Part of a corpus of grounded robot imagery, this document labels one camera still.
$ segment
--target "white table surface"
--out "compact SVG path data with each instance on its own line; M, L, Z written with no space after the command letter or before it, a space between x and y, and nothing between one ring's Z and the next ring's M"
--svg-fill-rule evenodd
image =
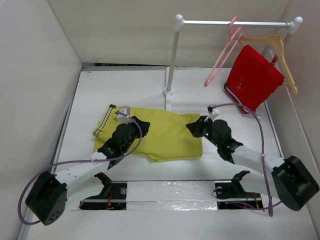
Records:
M229 69L222 69L209 87L203 87L208 68L178 68L174 72L172 111L207 115L209 104L230 103L224 92ZM164 109L164 70L82 72L68 120L59 162L86 159L93 153L92 135L109 104ZM256 120L233 106L220 109L220 119L228 122L232 136L249 148L260 151L261 137ZM279 155L277 143L264 105L257 110L265 136L265 153ZM203 139L200 159L154 163L145 156L131 155L108 171L114 181L217 180L229 179L245 169L222 160L217 149Z
M209 71L207 68L176 69L172 85L173 112L206 115L207 105L231 102L223 91L230 70L222 69L214 82L204 88L203 82ZM165 78L164 70L82 72L58 161L86 159L92 154L92 131L109 104L164 109L162 91ZM220 112L219 118L228 122L236 140L254 150L261 149L259 128L252 116L243 115L233 106L221 108ZM261 116L265 153L279 156L264 105L257 109L257 114ZM129 156L107 171L107 175L114 181L218 180L230 179L243 169L246 168L223 161L216 148L204 140L200 159L154 163L146 157ZM89 191L79 187L76 192L82 195ZM307 208L294 212L284 205L274 209L273 218L268 217L267 212L250 210L83 211L68 210L67 207L54 224L38 224L27 230L28 240L317 239Z

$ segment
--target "white enclosure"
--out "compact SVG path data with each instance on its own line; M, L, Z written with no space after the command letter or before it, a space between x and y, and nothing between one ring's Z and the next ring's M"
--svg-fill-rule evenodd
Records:
M266 153L299 157L320 183L319 8L320 2L312 0L0 0L0 240L317 239L320 194L299 212L276 207L273 218L249 210L181 211L159 206L146 210L137 205L126 211L78 210L79 198L99 189L97 181L89 181L70 196L57 222L31 227L21 225L17 204L26 182L51 161L83 159L92 153L92 130L106 105L165 109L168 98L163 90L176 14L205 21L230 21L238 16L240 21L289 22L303 17L285 49L299 95L293 97L281 86L257 113L266 136ZM246 36L257 38L272 33L286 35L279 28L245 29ZM212 67L226 41L225 26L183 29L175 65L192 67L175 69L174 94L169 99L173 112L206 114L209 104L231 102L223 83L240 46L229 58L228 68L207 88L203 81L210 69L194 68ZM268 60L275 54L271 48L255 47ZM161 66L81 72L81 62ZM124 86L130 89L126 96L121 94ZM258 151L261 142L255 120L235 107L221 111L219 117L228 121L234 138ZM130 156L109 174L113 180L140 181L139 193L144 188L145 193L153 191L144 183L154 180L209 180L199 189L211 191L210 181L229 179L245 169L221 160L209 142L203 142L203 153L201 159L162 163ZM205 195L201 201L213 200ZM32 218L36 219L27 211L26 219Z

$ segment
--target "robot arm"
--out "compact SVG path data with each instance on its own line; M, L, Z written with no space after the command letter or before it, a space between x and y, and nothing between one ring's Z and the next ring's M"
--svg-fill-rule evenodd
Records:
M112 137L105 142L89 158L92 162L77 163L57 173L49 171L42 173L34 183L28 194L25 204L45 225L54 223L64 212L67 201L67 193L93 176L99 178L102 183L111 185L112 181L103 174L104 171L117 165L124 154L129 150L135 139L140 138L138 126L127 117L118 115L117 119L122 122L113 132ZM139 120L133 116L132 119L139 125L142 137L147 135L150 123ZM95 162L97 159L114 159L110 162Z
M254 151L232 138L227 122L214 120L219 111L209 106L209 116L201 116L196 122L186 127L195 138L205 137L217 147L219 156L231 164L248 167L263 174L262 154ZM280 158L264 156L267 177L270 182L271 194L278 197L284 205L299 211L318 191L319 185L311 176L301 160L295 156ZM246 192L266 194L264 181L249 171L236 174L242 189Z

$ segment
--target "clothing rack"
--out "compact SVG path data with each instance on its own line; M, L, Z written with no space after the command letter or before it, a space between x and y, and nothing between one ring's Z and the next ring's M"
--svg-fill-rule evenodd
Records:
M297 31L299 25L303 22L302 17L297 16L293 21L289 22L258 22L258 21L236 21L233 23L235 27L246 27L246 28L287 28L290 29L288 34L283 39L283 45L286 47L291 37ZM174 70L176 66L176 55L178 48L179 33L182 26L229 26L231 21L193 21L184 20L181 14L175 16L175 28L173 36L173 45L170 59L169 74L166 81L166 87L163 90L165 96L165 109L171 111L171 96L174 93L172 89L172 81L174 76ZM271 63L275 64L278 58L275 55Z

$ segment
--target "yellow shorts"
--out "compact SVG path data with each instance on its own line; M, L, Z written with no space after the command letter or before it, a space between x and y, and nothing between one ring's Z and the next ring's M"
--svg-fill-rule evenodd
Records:
M103 119L93 131L96 136L94 151L100 148L121 124L115 114L121 106L110 107L106 110ZM130 116L150 122L148 134L142 139L134 154L144 154L155 162L199 158L203 154L201 138L195 138L186 128L186 124L193 123L200 117L199 114L177 114L171 111L130 107ZM134 141L129 151L138 143Z

